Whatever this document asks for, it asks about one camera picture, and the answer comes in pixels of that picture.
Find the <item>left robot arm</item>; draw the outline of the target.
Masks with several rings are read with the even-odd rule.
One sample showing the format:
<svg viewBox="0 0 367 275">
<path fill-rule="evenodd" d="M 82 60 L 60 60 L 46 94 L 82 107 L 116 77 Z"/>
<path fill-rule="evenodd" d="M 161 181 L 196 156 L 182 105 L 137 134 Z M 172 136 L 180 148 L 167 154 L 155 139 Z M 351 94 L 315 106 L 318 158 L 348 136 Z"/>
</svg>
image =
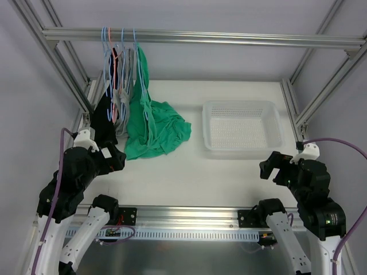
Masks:
<svg viewBox="0 0 367 275">
<path fill-rule="evenodd" d="M 103 154 L 91 147 L 72 147 L 62 152 L 59 169 L 42 189 L 37 206 L 37 244 L 27 274 L 75 274 L 84 253 L 105 225 L 116 225 L 118 200 L 98 195 L 92 202 L 86 221 L 71 241 L 64 238 L 84 192 L 97 177 L 125 167 L 126 154 L 107 142 Z"/>
</svg>

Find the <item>green tank top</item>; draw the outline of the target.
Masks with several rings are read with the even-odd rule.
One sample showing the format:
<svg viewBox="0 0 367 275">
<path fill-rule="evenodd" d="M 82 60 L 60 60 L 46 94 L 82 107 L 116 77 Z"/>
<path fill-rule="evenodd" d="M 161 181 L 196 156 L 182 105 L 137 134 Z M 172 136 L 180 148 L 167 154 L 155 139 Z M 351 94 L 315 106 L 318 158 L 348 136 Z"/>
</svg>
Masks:
<svg viewBox="0 0 367 275">
<path fill-rule="evenodd" d="M 147 81 L 148 63 L 145 72 Z M 128 139 L 124 148 L 127 160 L 167 155 L 190 139 L 192 125 L 189 122 L 168 102 L 158 102 L 151 98 L 150 100 L 150 106 L 145 106 L 149 114 L 149 120 L 146 121 L 136 68 L 136 81 L 130 100 L 130 118 L 127 124 Z"/>
</svg>

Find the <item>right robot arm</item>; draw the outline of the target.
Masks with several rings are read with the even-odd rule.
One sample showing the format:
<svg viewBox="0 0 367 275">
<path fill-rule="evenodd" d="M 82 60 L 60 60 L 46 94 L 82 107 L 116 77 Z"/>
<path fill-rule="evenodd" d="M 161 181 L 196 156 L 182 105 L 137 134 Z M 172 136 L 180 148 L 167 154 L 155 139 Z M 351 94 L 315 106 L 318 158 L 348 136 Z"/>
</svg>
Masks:
<svg viewBox="0 0 367 275">
<path fill-rule="evenodd" d="M 346 237 L 346 216 L 342 207 L 329 197 L 330 174 L 326 165 L 311 159 L 295 160 L 274 151 L 260 162 L 260 178 L 273 181 L 291 191 L 297 202 L 300 220 L 306 229 L 310 255 L 303 251 L 292 231 L 287 212 L 278 198 L 259 201 L 257 223 L 269 227 L 275 236 L 292 274 L 337 274 L 340 272 L 341 242 Z"/>
</svg>

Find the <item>light blue wire hanger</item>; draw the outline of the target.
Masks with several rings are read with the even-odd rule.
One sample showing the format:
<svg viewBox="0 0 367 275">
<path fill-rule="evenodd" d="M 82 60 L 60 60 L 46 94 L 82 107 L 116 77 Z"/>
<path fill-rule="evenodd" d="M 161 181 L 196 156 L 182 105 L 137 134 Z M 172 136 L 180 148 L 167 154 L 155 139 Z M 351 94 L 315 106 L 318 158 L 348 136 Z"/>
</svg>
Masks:
<svg viewBox="0 0 367 275">
<path fill-rule="evenodd" d="M 149 87 L 149 79 L 146 81 L 146 72 L 145 68 L 147 67 L 147 60 L 146 56 L 136 38 L 136 31 L 133 29 L 133 38 L 134 38 L 134 47 L 135 47 L 135 53 L 136 53 L 136 68 L 138 70 L 138 77 L 139 77 L 139 83 L 140 83 L 140 89 L 141 89 L 141 100 L 143 101 L 143 109 L 144 109 L 144 117 L 146 121 L 149 120 L 149 114 L 146 111 L 145 106 L 150 106 L 150 95 L 148 91 Z"/>
</svg>

